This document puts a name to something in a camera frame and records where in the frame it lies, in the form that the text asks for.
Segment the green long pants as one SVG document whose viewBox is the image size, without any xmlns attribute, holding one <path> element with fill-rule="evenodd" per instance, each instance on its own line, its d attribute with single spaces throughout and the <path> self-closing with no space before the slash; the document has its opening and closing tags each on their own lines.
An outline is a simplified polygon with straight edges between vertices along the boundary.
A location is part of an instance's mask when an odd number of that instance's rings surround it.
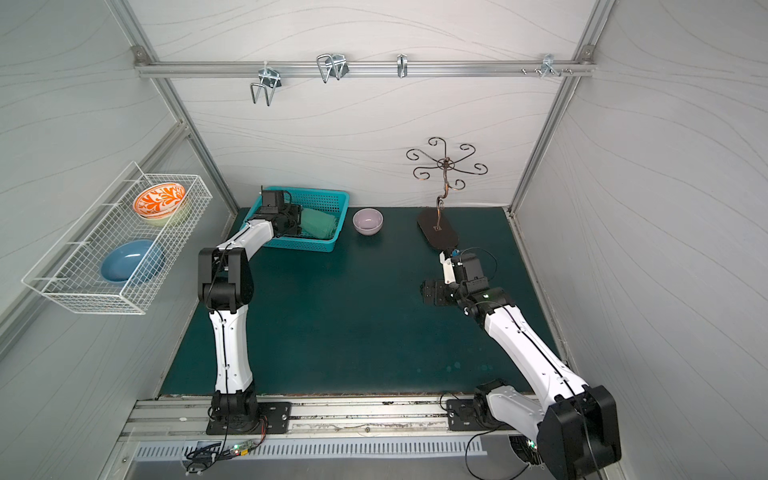
<svg viewBox="0 0 768 480">
<path fill-rule="evenodd" d="M 306 207 L 302 209 L 302 233 L 310 238 L 330 240 L 335 235 L 337 225 L 338 219 L 332 214 Z"/>
</svg>

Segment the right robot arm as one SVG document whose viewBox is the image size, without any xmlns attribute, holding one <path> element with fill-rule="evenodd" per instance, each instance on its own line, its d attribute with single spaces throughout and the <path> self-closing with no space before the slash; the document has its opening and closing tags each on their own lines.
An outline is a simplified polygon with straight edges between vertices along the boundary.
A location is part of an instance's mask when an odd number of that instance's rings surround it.
<svg viewBox="0 0 768 480">
<path fill-rule="evenodd" d="M 539 337 L 521 309 L 492 287 L 473 253 L 442 252 L 443 277 L 423 282 L 424 301 L 456 306 L 493 339 L 515 364 L 534 397 L 495 381 L 475 396 L 480 423 L 509 426 L 556 479 L 601 475 L 623 457 L 617 404 L 602 385 L 591 386 Z"/>
</svg>

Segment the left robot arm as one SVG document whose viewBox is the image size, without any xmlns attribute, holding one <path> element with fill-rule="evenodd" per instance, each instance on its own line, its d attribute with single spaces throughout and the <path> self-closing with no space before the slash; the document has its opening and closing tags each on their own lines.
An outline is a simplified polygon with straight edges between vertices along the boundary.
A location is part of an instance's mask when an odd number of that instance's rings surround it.
<svg viewBox="0 0 768 480">
<path fill-rule="evenodd" d="M 259 421 L 246 321 L 255 285 L 250 259 L 272 239 L 300 231 L 302 207 L 285 190 L 261 192 L 261 206 L 237 233 L 198 254 L 198 300 L 208 311 L 216 350 L 214 429 L 246 432 Z"/>
</svg>

